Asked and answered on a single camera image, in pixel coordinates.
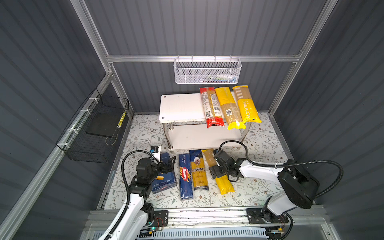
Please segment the yellow clear spaghetti bag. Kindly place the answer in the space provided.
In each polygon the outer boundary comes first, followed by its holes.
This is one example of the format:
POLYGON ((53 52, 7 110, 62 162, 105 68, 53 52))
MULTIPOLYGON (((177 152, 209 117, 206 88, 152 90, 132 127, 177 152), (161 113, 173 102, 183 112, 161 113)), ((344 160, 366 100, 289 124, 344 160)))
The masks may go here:
MULTIPOLYGON (((214 150, 213 149, 206 149, 202 150, 203 158, 207 162, 208 167, 212 166, 219 166, 214 158, 214 150)), ((231 182, 228 179, 228 176, 222 172, 222 177, 214 179, 216 184, 218 185, 218 188, 221 192, 221 195, 226 195, 228 193, 234 193, 235 189, 231 182)))

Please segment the blue yellow spaghetti bag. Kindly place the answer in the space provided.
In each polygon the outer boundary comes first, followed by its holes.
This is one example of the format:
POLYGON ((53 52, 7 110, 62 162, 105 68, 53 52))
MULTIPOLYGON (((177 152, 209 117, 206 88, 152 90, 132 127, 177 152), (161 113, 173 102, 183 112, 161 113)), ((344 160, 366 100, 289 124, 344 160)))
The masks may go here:
POLYGON ((201 150, 189 151, 194 190, 209 190, 208 179, 201 150))

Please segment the yellow barcode spaghetti bag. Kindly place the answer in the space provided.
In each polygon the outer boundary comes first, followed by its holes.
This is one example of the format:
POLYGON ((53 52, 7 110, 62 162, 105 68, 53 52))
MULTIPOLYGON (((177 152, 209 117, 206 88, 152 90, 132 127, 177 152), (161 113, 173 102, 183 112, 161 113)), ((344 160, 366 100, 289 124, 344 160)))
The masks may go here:
POLYGON ((243 123, 239 108, 229 87, 215 88, 223 116, 228 125, 228 130, 232 129, 246 129, 243 123))

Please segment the red yellow spaghetti bag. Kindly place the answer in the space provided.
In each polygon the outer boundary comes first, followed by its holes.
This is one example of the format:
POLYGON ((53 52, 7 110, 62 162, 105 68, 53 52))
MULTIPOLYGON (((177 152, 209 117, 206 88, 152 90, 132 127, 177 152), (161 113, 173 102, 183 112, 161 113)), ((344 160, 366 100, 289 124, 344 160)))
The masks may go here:
POLYGON ((200 88, 207 128, 224 127, 220 103, 214 87, 200 88))

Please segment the yellow Pastatime spaghetti bag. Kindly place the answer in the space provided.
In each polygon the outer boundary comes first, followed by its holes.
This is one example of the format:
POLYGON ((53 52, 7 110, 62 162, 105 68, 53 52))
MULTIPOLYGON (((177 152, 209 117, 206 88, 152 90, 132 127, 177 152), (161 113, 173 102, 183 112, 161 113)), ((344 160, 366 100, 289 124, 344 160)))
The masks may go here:
POLYGON ((233 87, 233 91, 243 122, 261 123, 262 121, 253 102, 249 86, 235 86, 233 87))

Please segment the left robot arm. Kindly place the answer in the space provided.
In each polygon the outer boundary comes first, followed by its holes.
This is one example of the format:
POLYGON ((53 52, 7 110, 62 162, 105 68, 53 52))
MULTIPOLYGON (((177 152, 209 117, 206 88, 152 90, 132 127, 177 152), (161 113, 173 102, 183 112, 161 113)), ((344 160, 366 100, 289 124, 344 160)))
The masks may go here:
POLYGON ((134 150, 123 158, 121 172, 127 197, 100 240, 135 240, 142 235, 153 236, 164 228, 164 219, 156 217, 153 204, 147 202, 154 180, 162 180, 160 174, 173 171, 172 165, 160 161, 160 151, 161 147, 151 147, 150 151, 134 150), (137 174, 128 182, 125 162, 137 153, 147 157, 138 161, 137 174))

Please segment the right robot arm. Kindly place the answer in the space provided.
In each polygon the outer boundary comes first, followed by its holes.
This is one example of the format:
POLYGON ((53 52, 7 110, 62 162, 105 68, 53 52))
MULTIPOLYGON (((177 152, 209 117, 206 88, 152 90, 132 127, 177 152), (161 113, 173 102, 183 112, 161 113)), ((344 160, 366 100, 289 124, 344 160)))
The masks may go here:
POLYGON ((210 169, 214 177, 232 177, 232 182, 239 178, 263 179, 279 183, 282 191, 270 196, 263 208, 256 214, 266 223, 281 220, 285 223, 288 219, 288 211, 295 208, 310 209, 313 201, 332 189, 342 180, 343 167, 334 161, 313 160, 297 163, 295 160, 287 160, 283 164, 266 164, 252 161, 249 156, 234 160, 222 148, 213 151, 213 158, 218 164, 210 169), (319 192, 319 181, 310 174, 305 165, 329 164, 339 170, 338 176, 325 190, 319 192))

